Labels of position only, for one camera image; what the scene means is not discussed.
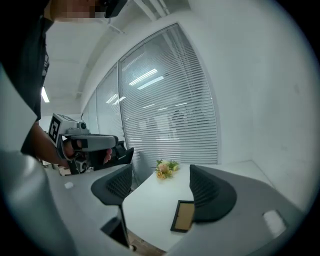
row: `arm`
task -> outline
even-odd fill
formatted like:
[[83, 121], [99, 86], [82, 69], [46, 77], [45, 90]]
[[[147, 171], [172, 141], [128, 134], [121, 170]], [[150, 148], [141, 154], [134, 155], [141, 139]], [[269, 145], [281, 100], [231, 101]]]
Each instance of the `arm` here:
[[[68, 162], [58, 156], [55, 145], [52, 144], [49, 136], [40, 127], [38, 121], [31, 128], [31, 141], [37, 158], [52, 164], [68, 167]], [[73, 149], [68, 150], [68, 155], [72, 156], [72, 154]]]

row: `fluorescent light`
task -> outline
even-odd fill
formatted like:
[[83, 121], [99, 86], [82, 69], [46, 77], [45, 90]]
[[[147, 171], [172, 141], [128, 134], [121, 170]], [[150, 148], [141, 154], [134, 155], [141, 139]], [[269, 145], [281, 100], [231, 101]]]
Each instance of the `fluorescent light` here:
[[110, 103], [112, 102], [116, 97], [118, 96], [118, 94], [113, 95], [110, 99], [108, 99], [105, 103]]
[[184, 105], [184, 104], [188, 104], [188, 102], [186, 102], [186, 103], [181, 103], [181, 104], [178, 104], [178, 105], [175, 105], [175, 106], [177, 107], [177, 106], [181, 106], [181, 105]]
[[154, 104], [151, 104], [151, 105], [149, 105], [149, 106], [144, 106], [143, 107], [143, 109], [145, 109], [145, 108], [147, 108], [147, 107], [151, 107], [151, 106], [153, 106]]
[[174, 140], [180, 140], [179, 138], [156, 138], [156, 141], [174, 141]]
[[136, 83], [142, 81], [143, 79], [145, 79], [145, 78], [147, 78], [147, 77], [149, 77], [149, 76], [151, 76], [152, 74], [157, 73], [157, 72], [158, 72], [158, 70], [156, 70], [156, 69], [154, 68], [154, 69], [150, 70], [149, 72], [143, 74], [142, 76], [139, 76], [137, 79], [133, 80], [132, 82], [130, 82], [129, 85], [133, 86], [133, 85], [135, 85]]
[[48, 98], [48, 96], [47, 96], [47, 93], [46, 93], [46, 89], [45, 89], [44, 87], [42, 87], [41, 95], [42, 95], [42, 98], [43, 98], [43, 100], [44, 100], [45, 103], [50, 102], [50, 101], [49, 101], [49, 98]]
[[122, 101], [123, 99], [125, 99], [126, 97], [122, 96], [120, 99], [119, 99], [119, 102]]
[[116, 101], [115, 101], [115, 103], [112, 103], [112, 105], [116, 105], [116, 104], [118, 104], [119, 103], [119, 99], [117, 99]]
[[164, 79], [164, 77], [163, 77], [163, 76], [159, 76], [159, 77], [157, 77], [156, 79], [153, 79], [153, 80], [151, 80], [150, 82], [147, 82], [147, 83], [145, 83], [144, 85], [138, 87], [138, 90], [141, 90], [141, 89], [143, 89], [143, 88], [146, 88], [147, 86], [150, 86], [150, 85], [154, 84], [155, 82], [158, 82], [158, 81], [160, 81], [160, 80], [162, 80], [162, 79]]
[[133, 61], [131, 61], [128, 65], [126, 65], [122, 71], [125, 71], [132, 63], [134, 63], [136, 60], [140, 59], [145, 53], [142, 53], [140, 56], [136, 57]]

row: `window blinds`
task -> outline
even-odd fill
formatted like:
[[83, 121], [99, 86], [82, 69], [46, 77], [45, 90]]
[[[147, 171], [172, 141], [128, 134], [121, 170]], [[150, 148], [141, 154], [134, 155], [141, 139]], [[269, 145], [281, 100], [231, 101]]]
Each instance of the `window blinds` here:
[[[141, 42], [120, 61], [119, 97], [133, 165], [145, 180], [156, 160], [216, 164], [216, 116], [195, 51], [173, 25]], [[148, 175], [139, 169], [149, 168]]]
[[87, 104], [87, 110], [88, 110], [88, 127], [90, 129], [91, 134], [99, 134], [98, 129], [98, 120], [97, 120], [97, 96], [96, 96], [96, 90], [94, 90], [94, 93], [92, 94], [91, 98], [88, 101]]
[[117, 76], [117, 65], [115, 65], [97, 87], [96, 113], [100, 134], [115, 135], [119, 141], [124, 141]]
[[88, 129], [90, 129], [90, 126], [89, 126], [88, 104], [85, 106], [85, 108], [84, 108], [84, 110], [83, 110], [81, 119], [82, 119], [83, 122], [85, 122], [86, 127], [87, 127]]

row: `ceiling light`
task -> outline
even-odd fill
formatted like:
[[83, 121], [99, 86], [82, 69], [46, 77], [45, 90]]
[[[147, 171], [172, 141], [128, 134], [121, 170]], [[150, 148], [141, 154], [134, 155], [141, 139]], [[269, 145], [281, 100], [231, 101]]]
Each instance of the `ceiling light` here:
[[141, 90], [141, 89], [143, 89], [143, 88], [146, 88], [147, 86], [150, 86], [150, 85], [154, 84], [155, 82], [158, 82], [158, 81], [160, 81], [160, 80], [162, 80], [162, 79], [164, 79], [164, 77], [163, 77], [163, 76], [159, 76], [159, 77], [157, 77], [156, 79], [153, 79], [153, 80], [151, 80], [150, 82], [147, 82], [147, 83], [145, 83], [144, 85], [138, 87], [138, 90]]
[[151, 105], [148, 105], [148, 106], [144, 106], [143, 109], [147, 108], [147, 107], [151, 107], [153, 106], [154, 104], [151, 104]]
[[42, 87], [41, 95], [45, 103], [50, 102], [45, 87]]
[[118, 96], [118, 94], [113, 95], [110, 99], [108, 99], [105, 103], [110, 103], [112, 102], [116, 97]]
[[122, 101], [123, 99], [125, 99], [126, 97], [122, 96], [120, 99], [119, 99], [119, 102]]
[[184, 105], [184, 104], [188, 104], [188, 102], [186, 102], [186, 103], [181, 103], [181, 104], [178, 104], [178, 105], [175, 105], [175, 106], [177, 107], [177, 106], [181, 106], [181, 105]]
[[128, 65], [126, 65], [122, 71], [125, 71], [132, 63], [134, 63], [136, 60], [140, 59], [145, 53], [142, 53], [140, 56], [136, 57], [133, 61], [131, 61]]
[[116, 104], [118, 104], [119, 103], [119, 99], [117, 99], [116, 101], [115, 101], [115, 103], [112, 103], [112, 105], [116, 105]]
[[133, 85], [135, 85], [136, 83], [142, 81], [143, 79], [145, 79], [145, 78], [147, 78], [147, 77], [149, 77], [149, 76], [151, 76], [152, 74], [157, 73], [157, 72], [158, 72], [158, 70], [156, 70], [156, 69], [154, 68], [154, 69], [150, 70], [149, 72], [143, 74], [142, 76], [139, 76], [137, 79], [133, 80], [132, 82], [130, 82], [129, 85], [133, 86]]

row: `white desk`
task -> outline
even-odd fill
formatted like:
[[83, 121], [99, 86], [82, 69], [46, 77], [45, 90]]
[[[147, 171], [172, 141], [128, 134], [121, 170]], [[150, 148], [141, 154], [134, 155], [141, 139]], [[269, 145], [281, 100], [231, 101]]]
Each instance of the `white desk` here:
[[[141, 239], [166, 252], [185, 235], [172, 232], [170, 228], [178, 200], [194, 200], [189, 188], [189, 166], [189, 164], [180, 165], [180, 170], [172, 179], [160, 180], [153, 173], [123, 202], [127, 228]], [[271, 185], [252, 161], [203, 166], [242, 175]]]

